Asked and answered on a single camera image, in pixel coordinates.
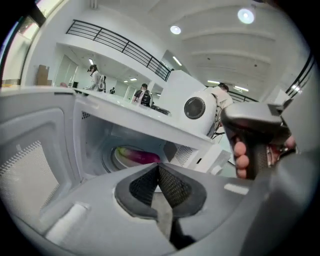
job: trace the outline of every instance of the white shirt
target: white shirt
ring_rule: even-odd
[[[222,110],[234,103],[231,96],[218,86],[211,88],[210,92],[216,95],[218,106],[221,107]]]
[[[92,73],[91,78],[91,90],[97,91],[99,87],[99,81],[100,81],[101,74],[98,70]]]

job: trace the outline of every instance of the ceiling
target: ceiling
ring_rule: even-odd
[[[99,55],[83,48],[64,47],[69,48],[84,67],[89,67],[89,59],[92,59],[102,75],[114,78],[119,82],[128,81],[126,84],[136,89],[140,89],[142,84],[150,83],[150,80],[140,73],[104,55]],[[137,78],[137,81],[130,81],[131,78]]]
[[[272,6],[253,0],[98,2],[131,15],[131,18],[136,15],[137,20],[139,12],[142,12],[150,21],[157,20],[168,31],[172,25],[179,26],[181,34],[171,36],[182,42],[195,67],[196,74],[192,75],[204,85],[212,85],[207,80],[238,85],[249,89],[249,92],[243,94],[255,99],[266,90],[264,86],[275,57],[276,41],[282,35],[282,26],[286,23],[284,15]],[[239,21],[237,13],[241,8],[254,11],[255,20],[252,24]],[[146,20],[144,24],[149,30],[152,29],[152,22]]]

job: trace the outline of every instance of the woman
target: woman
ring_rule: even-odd
[[[93,64],[89,67],[88,72],[91,72],[91,86],[88,90],[98,91],[99,90],[99,81],[101,74],[98,71],[97,65]]]
[[[138,90],[133,98],[133,102],[138,102],[141,105],[144,105],[146,107],[151,107],[153,104],[153,99],[150,91],[148,90],[148,85],[146,83],[141,85],[141,90]]]

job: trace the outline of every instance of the black handle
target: black handle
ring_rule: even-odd
[[[245,144],[245,154],[249,158],[249,165],[246,168],[246,178],[254,180],[259,172],[268,168],[268,145],[261,142],[256,136],[239,134],[238,137]]]

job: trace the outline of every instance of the railing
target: railing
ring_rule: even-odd
[[[124,36],[109,29],[75,19],[66,33],[87,38],[112,47],[113,49],[130,56],[137,62],[146,66],[165,81],[167,81],[170,75],[170,69],[153,57],[150,53]]]
[[[300,74],[297,76],[297,78],[293,81],[291,86],[286,90],[286,94],[288,94],[291,99],[296,96],[298,93],[302,92],[302,88],[306,85],[306,83],[309,81],[309,78],[311,76],[310,71],[314,67],[315,64],[315,58],[313,57],[312,53],[310,52],[308,59],[306,60],[306,63],[304,64]]]
[[[258,102],[257,100],[253,99],[253,98],[249,98],[247,96],[244,96],[242,94],[233,92],[233,91],[229,91],[228,92],[229,95],[231,96],[231,98],[233,99],[233,102]]]

